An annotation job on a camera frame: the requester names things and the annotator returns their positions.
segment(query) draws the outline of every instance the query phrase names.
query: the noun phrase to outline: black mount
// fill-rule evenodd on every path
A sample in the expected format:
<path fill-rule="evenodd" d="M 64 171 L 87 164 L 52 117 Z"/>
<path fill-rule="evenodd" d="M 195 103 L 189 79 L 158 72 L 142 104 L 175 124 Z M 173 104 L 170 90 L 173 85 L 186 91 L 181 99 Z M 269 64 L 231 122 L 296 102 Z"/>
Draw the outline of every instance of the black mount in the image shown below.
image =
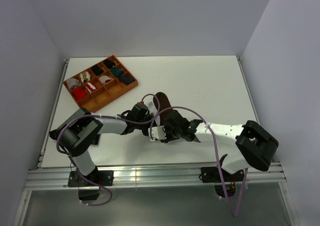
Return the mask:
<path fill-rule="evenodd" d="M 239 170 L 234 174 L 230 174 L 222 169 L 222 175 L 225 182 L 242 182 L 245 176 L 243 170 Z M 208 182 L 221 182 L 220 175 L 217 167 L 202 167 L 201 168 L 201 179 L 203 183 Z"/>
<path fill-rule="evenodd" d="M 102 186 L 112 186 L 114 181 L 114 172 L 112 170 L 101 170 L 96 172 L 95 179 L 90 179 L 97 184 Z M 68 180 L 68 187 L 88 187 L 92 186 L 90 183 L 84 181 L 77 171 L 71 171 Z"/>
<path fill-rule="evenodd" d="M 278 141 L 254 121 L 247 121 L 236 137 L 238 149 L 248 164 L 260 171 L 268 171 L 278 148 Z"/>
<path fill-rule="evenodd" d="M 124 111 L 119 116 L 123 119 L 133 122 L 148 122 L 153 118 L 153 115 L 150 114 L 148 107 L 142 102 L 136 103 L 131 110 Z M 132 133 L 135 129 L 138 129 L 142 131 L 144 136 L 148 136 L 148 129 L 150 128 L 151 123 L 139 125 L 127 122 L 126 124 L 127 127 L 122 135 L 127 135 Z"/>
<path fill-rule="evenodd" d="M 171 110 L 163 118 L 166 139 L 161 142 L 167 143 L 180 138 L 188 142 L 199 142 L 195 133 L 200 123 L 202 120 L 195 119 L 189 122 L 177 110 Z"/>
<path fill-rule="evenodd" d="M 57 140 L 61 130 L 72 120 L 83 115 L 91 114 L 86 108 L 78 109 L 56 130 L 49 132 L 53 140 Z M 71 125 L 63 134 L 60 145 L 67 149 L 72 157 L 83 154 L 96 138 L 103 124 L 93 117 L 82 118 Z"/>

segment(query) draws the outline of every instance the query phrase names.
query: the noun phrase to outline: white wall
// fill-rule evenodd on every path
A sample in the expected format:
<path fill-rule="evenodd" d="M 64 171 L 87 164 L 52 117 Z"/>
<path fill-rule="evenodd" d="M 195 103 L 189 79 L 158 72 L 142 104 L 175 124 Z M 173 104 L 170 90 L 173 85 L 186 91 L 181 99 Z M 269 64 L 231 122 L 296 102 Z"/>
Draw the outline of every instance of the white wall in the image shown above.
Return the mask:
<path fill-rule="evenodd" d="M 241 55 L 269 0 L 30 0 L 65 57 Z"/>
<path fill-rule="evenodd" d="M 0 224 L 37 164 L 63 60 L 27 0 L 0 0 Z"/>
<path fill-rule="evenodd" d="M 270 0 L 242 65 L 303 225 L 320 220 L 320 0 Z"/>

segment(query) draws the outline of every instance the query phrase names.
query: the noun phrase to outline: brown object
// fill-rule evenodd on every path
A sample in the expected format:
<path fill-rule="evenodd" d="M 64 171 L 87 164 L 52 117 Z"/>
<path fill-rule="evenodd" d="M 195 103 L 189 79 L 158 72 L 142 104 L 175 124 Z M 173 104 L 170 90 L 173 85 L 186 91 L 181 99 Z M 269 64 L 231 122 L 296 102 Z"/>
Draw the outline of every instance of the brown object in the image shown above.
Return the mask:
<path fill-rule="evenodd" d="M 159 99 L 160 108 L 158 108 L 158 102 L 157 102 L 157 100 L 155 98 L 153 98 L 153 103 L 154 103 L 155 108 L 157 108 L 157 110 L 159 112 L 162 111 L 165 108 L 171 107 L 169 99 L 168 99 L 168 97 L 167 97 L 167 95 L 165 93 L 157 92 L 157 94 L 155 96 Z M 173 109 L 168 109 L 165 112 L 162 112 L 160 114 L 160 116 L 159 116 L 160 117 L 160 126 L 164 125 L 164 123 L 165 123 L 164 119 L 165 119 L 166 115 L 168 113 L 172 112 L 172 111 L 173 111 Z"/>
<path fill-rule="evenodd" d="M 115 76 L 110 72 L 110 70 L 104 65 L 103 62 L 105 60 L 113 61 L 115 63 L 114 67 L 123 70 L 123 75 L 125 75 L 126 77 L 133 78 L 134 82 L 130 83 L 129 85 L 126 85 L 124 82 L 120 80 L 120 78 L 115 78 Z M 103 70 L 102 74 L 96 76 L 93 73 L 91 67 L 95 65 L 97 65 L 99 68 Z M 68 88 L 66 81 L 63 82 L 64 86 L 66 87 L 66 89 L 68 90 L 68 92 L 80 108 L 85 107 L 90 112 L 96 112 L 97 110 L 106 106 L 110 102 L 113 102 L 115 99 L 119 98 L 120 96 L 127 93 L 128 91 L 130 91 L 138 85 L 138 81 L 136 80 L 136 78 L 127 70 L 127 68 L 124 67 L 124 65 L 114 55 L 104 59 L 99 63 L 96 63 L 95 65 L 92 65 L 91 67 L 71 77 L 80 80 L 81 73 L 88 72 L 90 74 L 91 79 L 86 83 L 90 82 L 93 85 L 95 85 L 96 91 L 89 93 L 86 89 L 86 83 L 82 83 L 79 87 L 88 92 L 88 95 L 86 95 L 84 98 L 76 100 L 72 94 L 72 90 Z M 101 76 L 108 76 L 112 78 L 112 80 L 103 85 L 99 80 L 99 77 Z"/>

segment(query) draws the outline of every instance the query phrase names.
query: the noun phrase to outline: white tabletop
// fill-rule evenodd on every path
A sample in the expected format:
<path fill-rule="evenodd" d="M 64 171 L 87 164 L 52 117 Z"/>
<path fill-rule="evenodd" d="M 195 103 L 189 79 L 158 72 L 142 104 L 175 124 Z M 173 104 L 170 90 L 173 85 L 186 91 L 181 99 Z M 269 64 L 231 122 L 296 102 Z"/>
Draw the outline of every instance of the white tabletop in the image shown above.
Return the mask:
<path fill-rule="evenodd" d="M 104 58 L 72 58 L 64 79 Z M 219 124 L 244 124 L 255 114 L 236 56 L 120 57 L 119 60 L 137 78 L 139 85 L 96 113 L 116 115 L 131 109 L 147 93 L 162 91 L 172 106 L 197 111 L 207 121 Z M 51 130 L 56 129 L 78 106 L 63 86 Z M 196 119 L 180 110 L 187 119 Z M 215 162 L 212 143 L 150 142 L 141 131 L 120 136 L 103 134 L 98 146 L 89 148 L 96 165 L 142 165 Z M 66 167 L 70 161 L 48 139 L 42 167 Z"/>

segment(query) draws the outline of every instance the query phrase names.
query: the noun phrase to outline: red fabric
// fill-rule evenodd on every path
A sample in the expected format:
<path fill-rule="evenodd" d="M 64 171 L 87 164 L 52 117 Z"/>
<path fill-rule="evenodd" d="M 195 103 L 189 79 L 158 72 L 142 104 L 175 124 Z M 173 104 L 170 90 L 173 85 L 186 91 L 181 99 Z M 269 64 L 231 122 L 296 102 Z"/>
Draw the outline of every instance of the red fabric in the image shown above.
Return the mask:
<path fill-rule="evenodd" d="M 87 94 L 81 87 L 77 87 L 72 91 L 72 94 L 74 95 L 75 99 L 78 101 L 85 97 Z"/>
<path fill-rule="evenodd" d="M 95 90 L 95 88 L 91 87 L 90 84 L 86 84 L 86 87 L 92 92 Z"/>

